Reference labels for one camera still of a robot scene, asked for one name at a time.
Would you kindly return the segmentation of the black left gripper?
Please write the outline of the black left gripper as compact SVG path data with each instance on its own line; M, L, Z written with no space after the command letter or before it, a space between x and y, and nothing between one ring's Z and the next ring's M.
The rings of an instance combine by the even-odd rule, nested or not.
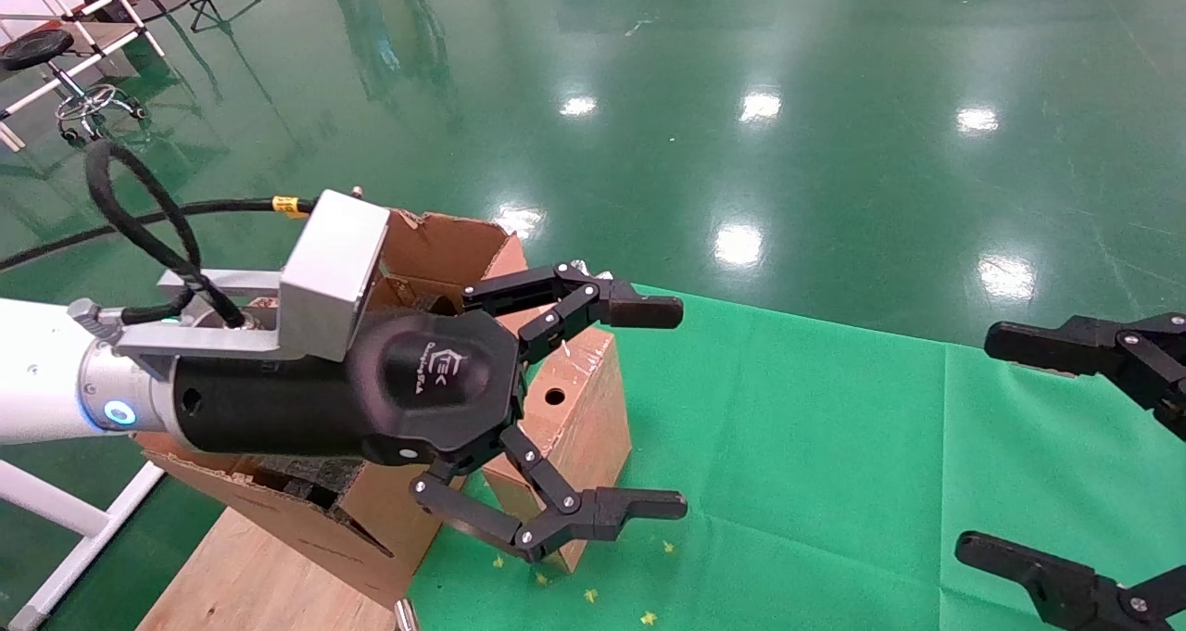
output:
M465 286L461 302L468 313L458 317L368 317L339 362L181 357L172 382L176 436L210 453L434 461L412 482L412 499L529 563L575 541L616 541L632 520L686 517L686 496L672 490L576 491L514 425L527 391L519 358L544 361L598 323L677 329L686 316L681 298L643 295L629 281L569 262ZM517 338L495 319L528 310L543 311ZM497 452L546 504L527 522L449 484L458 473L452 463L470 470Z

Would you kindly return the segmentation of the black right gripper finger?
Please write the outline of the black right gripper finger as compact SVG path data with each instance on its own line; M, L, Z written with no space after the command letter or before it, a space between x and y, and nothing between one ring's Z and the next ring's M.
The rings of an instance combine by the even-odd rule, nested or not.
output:
M1185 440L1185 317L1166 313L1140 321L1071 317L1047 330L996 321L984 338L993 361L1102 376Z
M984 533L965 531L956 559L1020 585L1046 625L1061 630L1171 630L1185 610L1185 567L1127 587L1093 568Z

